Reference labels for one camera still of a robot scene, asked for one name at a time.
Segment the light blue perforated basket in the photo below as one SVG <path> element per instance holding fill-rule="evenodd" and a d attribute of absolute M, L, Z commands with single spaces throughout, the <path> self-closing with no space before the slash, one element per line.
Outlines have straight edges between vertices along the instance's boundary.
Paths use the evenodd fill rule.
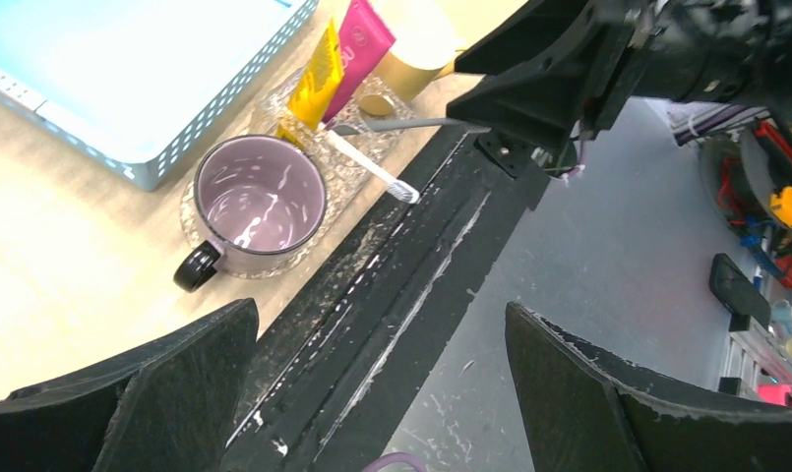
<path fill-rule="evenodd" d="M 314 1 L 0 1 L 0 103 L 145 191 Z"/>

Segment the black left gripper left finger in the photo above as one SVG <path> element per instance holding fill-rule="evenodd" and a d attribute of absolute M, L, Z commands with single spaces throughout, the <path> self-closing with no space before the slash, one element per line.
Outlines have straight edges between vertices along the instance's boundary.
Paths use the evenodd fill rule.
<path fill-rule="evenodd" d="M 0 471 L 216 471 L 256 348 L 252 299 L 0 401 Z"/>

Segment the white toothbrush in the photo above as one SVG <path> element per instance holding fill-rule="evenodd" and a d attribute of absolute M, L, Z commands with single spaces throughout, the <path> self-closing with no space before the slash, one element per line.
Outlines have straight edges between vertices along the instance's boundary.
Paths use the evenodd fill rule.
<path fill-rule="evenodd" d="M 420 200 L 420 194 L 415 188 L 392 175 L 335 131 L 328 129 L 324 124 L 319 124 L 317 131 L 324 135 L 325 141 L 333 148 L 382 180 L 386 184 L 387 193 L 392 197 L 410 205 Z"/>

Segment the purple mug black handle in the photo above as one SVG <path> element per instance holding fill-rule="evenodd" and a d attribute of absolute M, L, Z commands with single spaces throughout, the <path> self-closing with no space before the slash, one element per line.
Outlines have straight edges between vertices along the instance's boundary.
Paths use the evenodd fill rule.
<path fill-rule="evenodd" d="M 173 275 L 187 292 L 222 270 L 252 275 L 287 261 L 323 223 L 327 185 L 299 147 L 244 135 L 214 146 L 200 161 L 193 207 L 200 243 Z"/>

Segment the yellow mug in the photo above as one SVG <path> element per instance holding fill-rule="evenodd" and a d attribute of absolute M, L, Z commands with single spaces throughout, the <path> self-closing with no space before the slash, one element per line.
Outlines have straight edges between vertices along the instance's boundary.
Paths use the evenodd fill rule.
<path fill-rule="evenodd" d="M 402 102 L 412 101 L 431 82 L 449 75 L 465 49 L 436 1 L 374 1 L 375 11 L 396 38 L 373 71 Z"/>

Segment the pink toothpaste tube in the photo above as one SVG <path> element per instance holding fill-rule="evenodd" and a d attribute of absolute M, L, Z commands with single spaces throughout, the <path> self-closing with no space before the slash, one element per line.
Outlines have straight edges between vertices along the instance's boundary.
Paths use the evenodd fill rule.
<path fill-rule="evenodd" d="M 349 3 L 338 39 L 343 78 L 323 123 L 337 116 L 396 42 L 394 34 L 367 0 Z"/>

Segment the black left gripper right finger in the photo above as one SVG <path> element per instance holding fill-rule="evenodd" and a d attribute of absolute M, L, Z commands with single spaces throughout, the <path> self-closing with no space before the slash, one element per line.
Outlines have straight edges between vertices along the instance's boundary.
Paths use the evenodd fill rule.
<path fill-rule="evenodd" d="M 792 408 L 659 374 L 516 302 L 505 318 L 537 470 L 792 471 Z"/>

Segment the textured clear oval tray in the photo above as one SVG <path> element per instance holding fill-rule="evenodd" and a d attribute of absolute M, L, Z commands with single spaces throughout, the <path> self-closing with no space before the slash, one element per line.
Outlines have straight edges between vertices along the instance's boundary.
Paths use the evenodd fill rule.
<path fill-rule="evenodd" d="M 299 264 L 373 173 L 296 122 L 295 71 L 258 106 L 258 131 L 212 147 L 185 189 L 180 221 L 192 251 L 173 275 L 192 292 L 225 271 L 268 278 Z"/>

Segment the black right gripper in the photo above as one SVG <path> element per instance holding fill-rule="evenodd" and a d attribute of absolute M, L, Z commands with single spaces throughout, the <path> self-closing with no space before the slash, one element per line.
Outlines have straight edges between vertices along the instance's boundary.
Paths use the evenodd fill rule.
<path fill-rule="evenodd" d="M 592 19 L 626 39 L 559 40 Z M 792 1 L 527 1 L 455 71 L 488 77 L 448 117 L 549 151 L 611 128 L 631 96 L 762 107 L 792 124 Z"/>

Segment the clear textured square dish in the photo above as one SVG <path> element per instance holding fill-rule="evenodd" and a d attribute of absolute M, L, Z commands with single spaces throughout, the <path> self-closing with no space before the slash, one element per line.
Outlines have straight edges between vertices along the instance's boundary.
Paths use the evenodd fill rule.
<path fill-rule="evenodd" d="M 297 70 L 262 100 L 272 130 L 282 128 L 318 166 L 327 184 L 327 218 L 340 214 L 369 179 L 385 184 L 397 201 L 413 205 L 419 192 L 383 169 L 399 141 L 401 120 L 415 117 L 412 108 L 377 77 L 365 79 L 327 124 L 310 130 L 290 112 L 290 98 L 302 79 Z"/>

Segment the grey toothbrush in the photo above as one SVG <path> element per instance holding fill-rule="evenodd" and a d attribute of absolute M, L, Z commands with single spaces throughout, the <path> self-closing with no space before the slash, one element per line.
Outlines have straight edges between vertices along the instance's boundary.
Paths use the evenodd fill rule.
<path fill-rule="evenodd" d="M 331 127 L 339 136 L 356 136 L 367 133 L 386 133 L 416 128 L 465 125 L 465 122 L 451 118 L 412 118 L 393 120 L 372 120 L 361 123 L 340 123 Z"/>

